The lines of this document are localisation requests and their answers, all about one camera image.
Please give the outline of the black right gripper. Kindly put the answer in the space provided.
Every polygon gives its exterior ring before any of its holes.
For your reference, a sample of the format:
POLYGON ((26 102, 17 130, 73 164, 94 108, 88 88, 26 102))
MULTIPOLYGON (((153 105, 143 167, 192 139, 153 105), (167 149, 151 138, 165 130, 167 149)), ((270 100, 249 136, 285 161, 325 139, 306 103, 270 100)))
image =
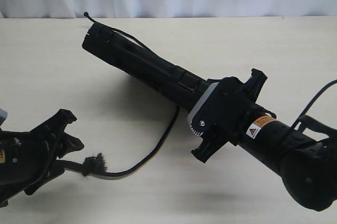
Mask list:
POLYGON ((246 82, 236 77, 225 77, 219 82, 193 119, 193 128, 204 132, 201 144, 192 155, 206 163, 227 142, 241 144, 246 130, 261 116, 275 118, 275 114, 256 104, 267 76, 258 69, 251 69, 246 82))

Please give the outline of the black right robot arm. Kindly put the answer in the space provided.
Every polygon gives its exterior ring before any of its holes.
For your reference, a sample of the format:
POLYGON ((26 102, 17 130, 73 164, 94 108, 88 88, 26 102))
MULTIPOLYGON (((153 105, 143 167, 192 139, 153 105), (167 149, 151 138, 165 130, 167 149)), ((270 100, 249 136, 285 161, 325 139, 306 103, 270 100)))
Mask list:
POLYGON ((336 200, 336 130, 302 113, 292 126, 256 103, 266 75, 251 71, 211 80, 187 120, 202 138, 192 154, 206 162, 226 143, 238 145, 279 175, 290 196, 315 211, 336 200))

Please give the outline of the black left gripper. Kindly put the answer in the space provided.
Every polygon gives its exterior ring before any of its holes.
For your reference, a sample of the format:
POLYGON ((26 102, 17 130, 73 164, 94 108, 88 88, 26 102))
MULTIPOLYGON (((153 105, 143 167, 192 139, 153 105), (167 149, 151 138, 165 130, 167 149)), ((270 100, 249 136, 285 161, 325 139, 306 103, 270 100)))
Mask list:
POLYGON ((64 132, 76 120, 70 110, 59 109, 29 132, 1 132, 2 198, 21 192, 31 196, 63 175, 65 168, 57 159, 84 149, 79 138, 64 132))

